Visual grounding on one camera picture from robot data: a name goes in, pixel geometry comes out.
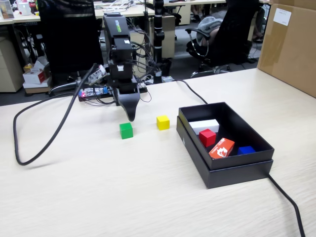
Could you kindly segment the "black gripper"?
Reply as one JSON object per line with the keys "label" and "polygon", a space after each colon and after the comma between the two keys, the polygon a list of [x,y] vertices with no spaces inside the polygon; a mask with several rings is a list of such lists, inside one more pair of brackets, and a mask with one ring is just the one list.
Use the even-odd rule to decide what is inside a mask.
{"label": "black gripper", "polygon": [[140,100],[138,80],[134,75],[130,79],[119,79],[109,75],[108,86],[112,88],[112,94],[117,96],[118,103],[126,112],[129,121],[134,121]]}

